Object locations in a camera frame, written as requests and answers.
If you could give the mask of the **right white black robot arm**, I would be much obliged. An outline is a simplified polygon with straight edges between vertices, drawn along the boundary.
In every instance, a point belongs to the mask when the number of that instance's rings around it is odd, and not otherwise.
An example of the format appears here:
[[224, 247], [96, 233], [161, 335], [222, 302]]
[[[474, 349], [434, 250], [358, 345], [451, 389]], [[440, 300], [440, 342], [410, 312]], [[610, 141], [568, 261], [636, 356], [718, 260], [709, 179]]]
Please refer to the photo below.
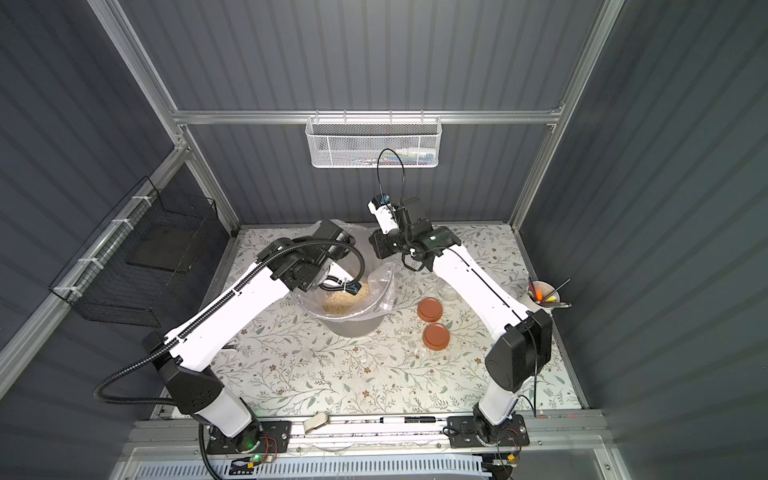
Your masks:
[[419, 263], [449, 285], [487, 328], [493, 341], [485, 358], [490, 381], [474, 407], [476, 425], [502, 426], [509, 420], [524, 383], [533, 380], [551, 359], [553, 325], [550, 315], [534, 311], [507, 293], [487, 274], [445, 226], [387, 195], [368, 202], [378, 228], [369, 237], [379, 259], [399, 255]]

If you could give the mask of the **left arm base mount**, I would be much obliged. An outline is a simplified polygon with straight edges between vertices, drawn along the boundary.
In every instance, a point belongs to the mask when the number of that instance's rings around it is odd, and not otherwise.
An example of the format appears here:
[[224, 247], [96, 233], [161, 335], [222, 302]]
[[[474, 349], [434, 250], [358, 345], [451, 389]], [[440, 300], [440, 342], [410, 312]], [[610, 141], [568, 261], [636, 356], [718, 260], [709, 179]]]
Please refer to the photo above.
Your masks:
[[218, 428], [208, 429], [206, 453], [209, 455], [282, 454], [288, 449], [292, 423], [259, 421], [235, 437], [225, 436]]

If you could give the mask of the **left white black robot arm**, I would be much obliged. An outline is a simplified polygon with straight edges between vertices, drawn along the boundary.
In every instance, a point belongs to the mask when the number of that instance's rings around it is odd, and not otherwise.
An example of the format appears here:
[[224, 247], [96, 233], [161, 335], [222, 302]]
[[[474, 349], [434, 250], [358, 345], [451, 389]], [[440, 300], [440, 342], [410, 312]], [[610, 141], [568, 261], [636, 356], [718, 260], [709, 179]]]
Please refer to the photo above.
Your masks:
[[205, 308], [163, 338], [152, 362], [176, 407], [230, 439], [258, 437], [261, 427], [245, 401], [211, 369], [219, 351], [255, 317], [295, 290], [346, 287], [357, 291], [365, 260], [354, 237], [323, 220], [308, 236], [281, 237]]

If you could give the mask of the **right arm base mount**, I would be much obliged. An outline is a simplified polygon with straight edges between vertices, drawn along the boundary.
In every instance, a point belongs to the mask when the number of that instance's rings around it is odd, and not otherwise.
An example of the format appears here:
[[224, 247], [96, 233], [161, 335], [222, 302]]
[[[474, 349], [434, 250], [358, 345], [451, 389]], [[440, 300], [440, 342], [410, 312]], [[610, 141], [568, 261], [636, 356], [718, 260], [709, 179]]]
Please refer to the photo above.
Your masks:
[[454, 449], [475, 447], [510, 447], [520, 449], [530, 445], [528, 429], [519, 414], [507, 417], [493, 426], [476, 416], [452, 416], [442, 428]]

